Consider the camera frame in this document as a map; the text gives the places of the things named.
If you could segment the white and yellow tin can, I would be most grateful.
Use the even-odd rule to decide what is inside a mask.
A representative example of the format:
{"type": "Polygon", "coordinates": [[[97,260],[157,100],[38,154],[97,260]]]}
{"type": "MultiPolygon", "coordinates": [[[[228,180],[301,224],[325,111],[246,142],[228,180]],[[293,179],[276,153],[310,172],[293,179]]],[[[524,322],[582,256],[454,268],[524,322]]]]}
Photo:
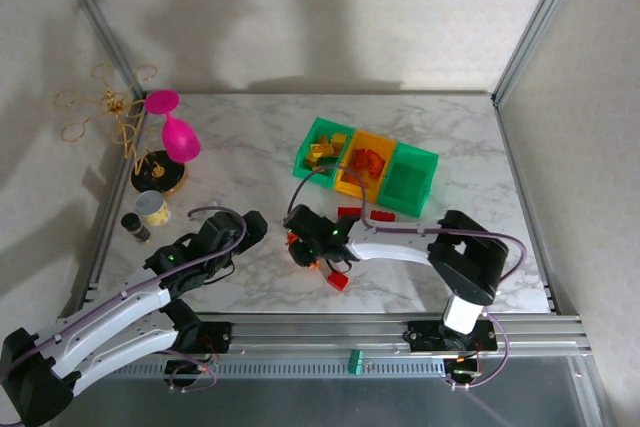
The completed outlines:
{"type": "Polygon", "coordinates": [[[152,227],[166,225],[171,217],[164,195],[155,190],[140,193],[135,199],[134,211],[147,225],[152,227]]]}

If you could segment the green plastic bin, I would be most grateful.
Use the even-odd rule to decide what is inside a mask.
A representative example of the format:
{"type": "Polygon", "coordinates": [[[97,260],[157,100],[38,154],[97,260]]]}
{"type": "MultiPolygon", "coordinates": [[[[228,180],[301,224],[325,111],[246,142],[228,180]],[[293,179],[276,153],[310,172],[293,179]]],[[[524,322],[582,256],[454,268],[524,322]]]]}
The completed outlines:
{"type": "Polygon", "coordinates": [[[439,163],[439,155],[398,143],[377,197],[377,203],[419,218],[427,203],[439,163]]]}
{"type": "Polygon", "coordinates": [[[350,146],[351,141],[355,134],[355,129],[344,124],[333,122],[321,117],[317,117],[311,125],[308,133],[302,141],[295,157],[293,175],[297,178],[305,178],[311,170],[305,167],[304,159],[306,157],[313,157],[310,154],[310,145],[317,144],[318,138],[321,135],[327,135],[331,144],[331,137],[335,133],[345,133],[348,135],[348,140],[342,149],[338,149],[334,157],[321,158],[322,167],[326,165],[338,165],[342,162],[347,148],[350,146]]]}

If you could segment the small dark bottle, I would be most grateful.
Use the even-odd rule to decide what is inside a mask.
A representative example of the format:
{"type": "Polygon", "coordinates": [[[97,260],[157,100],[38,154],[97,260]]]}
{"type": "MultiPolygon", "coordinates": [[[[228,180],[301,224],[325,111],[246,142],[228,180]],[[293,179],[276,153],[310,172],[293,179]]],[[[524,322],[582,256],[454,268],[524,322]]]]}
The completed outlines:
{"type": "Polygon", "coordinates": [[[145,243],[150,239],[150,232],[136,213],[126,213],[121,218],[121,226],[138,242],[145,243]]]}

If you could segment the yellow plastic bin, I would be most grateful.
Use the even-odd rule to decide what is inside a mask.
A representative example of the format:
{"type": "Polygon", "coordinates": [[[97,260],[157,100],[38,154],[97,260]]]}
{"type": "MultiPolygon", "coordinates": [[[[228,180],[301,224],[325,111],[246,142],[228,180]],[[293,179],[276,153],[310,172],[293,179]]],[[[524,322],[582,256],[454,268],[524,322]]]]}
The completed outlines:
{"type": "MultiPolygon", "coordinates": [[[[380,193],[383,181],[385,180],[387,170],[390,166],[390,162],[395,153],[397,142],[387,137],[379,136],[367,131],[356,130],[350,146],[346,150],[346,154],[340,163],[341,166],[346,167],[348,170],[351,162],[351,155],[355,149],[371,149],[378,152],[386,161],[386,165],[383,169],[382,175],[379,179],[371,178],[367,174],[368,187],[365,188],[366,198],[368,202],[375,202],[378,194],[380,193]]],[[[337,192],[344,193],[353,197],[361,198],[361,187],[345,183],[341,180],[344,170],[339,169],[336,173],[334,189],[337,192]]]]}

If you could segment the pink wine glass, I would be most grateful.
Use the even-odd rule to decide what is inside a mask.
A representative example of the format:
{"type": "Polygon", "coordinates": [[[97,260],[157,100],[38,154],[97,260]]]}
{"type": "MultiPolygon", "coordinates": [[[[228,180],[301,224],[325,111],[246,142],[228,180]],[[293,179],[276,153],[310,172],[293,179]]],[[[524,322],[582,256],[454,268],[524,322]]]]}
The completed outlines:
{"type": "Polygon", "coordinates": [[[193,127],[173,115],[180,105],[180,95],[173,90],[149,94],[144,102],[148,114],[165,118],[161,139],[169,158],[176,163],[188,163],[201,153],[200,140],[193,127]]]}

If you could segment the grey metal panel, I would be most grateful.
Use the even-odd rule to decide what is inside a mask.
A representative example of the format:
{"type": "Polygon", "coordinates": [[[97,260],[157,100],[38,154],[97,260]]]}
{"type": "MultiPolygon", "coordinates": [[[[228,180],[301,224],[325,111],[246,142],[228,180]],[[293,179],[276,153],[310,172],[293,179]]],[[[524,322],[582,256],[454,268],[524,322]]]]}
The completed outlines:
{"type": "Polygon", "coordinates": [[[565,381],[451,390],[436,379],[222,380],[195,393],[107,380],[52,427],[618,427],[565,381]]]}

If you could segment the aluminum mounting rail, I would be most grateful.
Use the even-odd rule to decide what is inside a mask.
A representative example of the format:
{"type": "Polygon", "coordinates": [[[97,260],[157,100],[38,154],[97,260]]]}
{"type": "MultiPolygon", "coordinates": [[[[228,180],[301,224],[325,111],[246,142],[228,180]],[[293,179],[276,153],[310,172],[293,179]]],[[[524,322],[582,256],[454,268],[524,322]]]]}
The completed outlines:
{"type": "MultiPolygon", "coordinates": [[[[329,355],[362,349],[382,355],[454,355],[458,352],[412,352],[403,340],[410,321],[437,320],[427,314],[218,314],[203,315],[177,338],[184,353],[204,322],[230,322],[232,341],[227,355],[291,355],[295,351],[329,355]]],[[[508,346],[514,355],[555,355],[591,351],[577,316],[498,314],[493,324],[498,353],[508,346]]]]}

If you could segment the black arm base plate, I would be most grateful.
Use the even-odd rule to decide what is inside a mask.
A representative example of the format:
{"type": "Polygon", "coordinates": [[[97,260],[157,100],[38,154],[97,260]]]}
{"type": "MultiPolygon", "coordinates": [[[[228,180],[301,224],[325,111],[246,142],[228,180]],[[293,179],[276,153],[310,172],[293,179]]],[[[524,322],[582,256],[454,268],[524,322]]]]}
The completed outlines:
{"type": "Polygon", "coordinates": [[[204,322],[188,351],[195,354],[226,354],[232,341],[230,322],[204,322]]]}
{"type": "Polygon", "coordinates": [[[489,320],[479,320],[469,334],[444,326],[442,321],[410,321],[402,335],[412,352],[496,352],[496,333],[489,320]]]}

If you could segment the aluminum side rail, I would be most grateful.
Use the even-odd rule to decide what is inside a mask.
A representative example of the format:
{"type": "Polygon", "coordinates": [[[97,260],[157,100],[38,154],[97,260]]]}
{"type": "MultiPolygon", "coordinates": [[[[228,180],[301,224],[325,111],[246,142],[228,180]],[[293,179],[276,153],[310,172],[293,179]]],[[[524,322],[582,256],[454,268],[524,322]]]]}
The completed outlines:
{"type": "Polygon", "coordinates": [[[518,194],[521,209],[524,215],[524,220],[527,227],[528,236],[531,242],[533,255],[536,259],[536,264],[540,272],[543,287],[545,288],[547,302],[549,304],[550,311],[553,314],[559,315],[562,313],[562,310],[559,308],[556,292],[554,290],[554,287],[551,281],[549,280],[548,269],[547,269],[547,257],[544,252],[544,249],[542,248],[541,238],[535,225],[533,210],[530,205],[529,199],[527,198],[524,180],[519,169],[515,151],[508,137],[506,127],[502,119],[502,114],[500,113],[499,107],[495,102],[492,102],[492,106],[495,113],[498,128],[500,130],[502,141],[505,147],[505,151],[506,151],[506,155],[507,155],[510,169],[512,172],[512,176],[515,182],[515,187],[518,194]]]}

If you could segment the aluminum frame post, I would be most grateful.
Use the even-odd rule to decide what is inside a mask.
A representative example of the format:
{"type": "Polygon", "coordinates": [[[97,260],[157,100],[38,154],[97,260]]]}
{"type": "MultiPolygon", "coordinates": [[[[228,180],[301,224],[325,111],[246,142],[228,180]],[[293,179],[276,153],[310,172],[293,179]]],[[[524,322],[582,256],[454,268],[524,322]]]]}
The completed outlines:
{"type": "Polygon", "coordinates": [[[496,110],[506,101],[562,0],[539,0],[491,94],[496,110]]]}
{"type": "Polygon", "coordinates": [[[132,86],[136,99],[143,98],[145,91],[135,77],[131,63],[116,39],[105,14],[99,6],[98,0],[75,0],[75,2],[88,20],[116,72],[127,84],[132,86]]]}

